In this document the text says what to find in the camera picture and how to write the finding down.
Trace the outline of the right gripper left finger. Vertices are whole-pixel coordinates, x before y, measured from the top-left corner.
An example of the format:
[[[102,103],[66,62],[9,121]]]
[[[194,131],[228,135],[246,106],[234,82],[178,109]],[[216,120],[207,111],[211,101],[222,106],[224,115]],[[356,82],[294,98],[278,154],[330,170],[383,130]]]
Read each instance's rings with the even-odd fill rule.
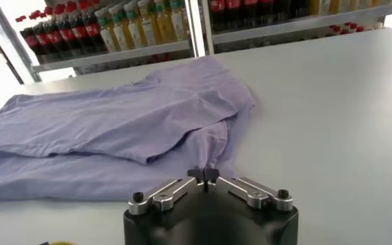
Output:
[[[147,192],[135,192],[128,201],[128,212],[139,216],[148,213],[152,207],[161,212],[171,210],[183,196],[203,190],[203,180],[203,170],[190,169],[186,178],[168,180]]]

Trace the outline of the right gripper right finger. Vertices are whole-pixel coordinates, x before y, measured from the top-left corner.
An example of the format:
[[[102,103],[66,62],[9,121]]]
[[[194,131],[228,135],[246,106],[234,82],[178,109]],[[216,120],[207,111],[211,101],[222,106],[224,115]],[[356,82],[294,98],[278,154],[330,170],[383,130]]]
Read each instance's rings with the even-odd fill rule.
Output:
[[[224,178],[215,168],[204,170],[204,180],[207,180],[215,191],[237,196],[249,207],[257,210],[272,205],[279,212],[290,212],[294,207],[294,200],[286,189],[274,190],[246,177]]]

